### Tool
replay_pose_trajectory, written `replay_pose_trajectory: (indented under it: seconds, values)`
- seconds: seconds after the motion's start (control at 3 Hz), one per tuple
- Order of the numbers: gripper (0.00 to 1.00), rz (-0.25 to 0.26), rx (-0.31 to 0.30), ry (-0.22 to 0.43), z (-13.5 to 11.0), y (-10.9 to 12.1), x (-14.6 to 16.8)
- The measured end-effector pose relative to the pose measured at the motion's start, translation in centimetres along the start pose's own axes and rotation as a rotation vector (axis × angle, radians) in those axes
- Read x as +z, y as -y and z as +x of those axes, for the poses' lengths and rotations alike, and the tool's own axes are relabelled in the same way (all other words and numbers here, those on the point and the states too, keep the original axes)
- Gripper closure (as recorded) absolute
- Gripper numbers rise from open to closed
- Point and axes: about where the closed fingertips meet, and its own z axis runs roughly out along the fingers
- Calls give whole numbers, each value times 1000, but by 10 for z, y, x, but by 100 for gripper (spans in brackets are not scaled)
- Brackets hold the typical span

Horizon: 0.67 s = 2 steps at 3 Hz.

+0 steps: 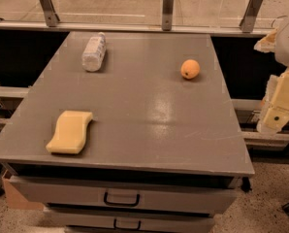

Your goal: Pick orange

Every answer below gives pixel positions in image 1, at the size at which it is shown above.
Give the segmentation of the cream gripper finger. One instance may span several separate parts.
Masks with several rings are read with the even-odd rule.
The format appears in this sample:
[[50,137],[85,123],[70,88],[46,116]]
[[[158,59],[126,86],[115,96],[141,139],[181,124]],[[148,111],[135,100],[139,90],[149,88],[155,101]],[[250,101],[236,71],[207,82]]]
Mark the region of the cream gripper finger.
[[263,53],[274,52],[276,34],[277,29],[272,30],[255,44],[254,49]]
[[270,75],[257,131],[275,134],[289,122],[289,67],[280,76]]

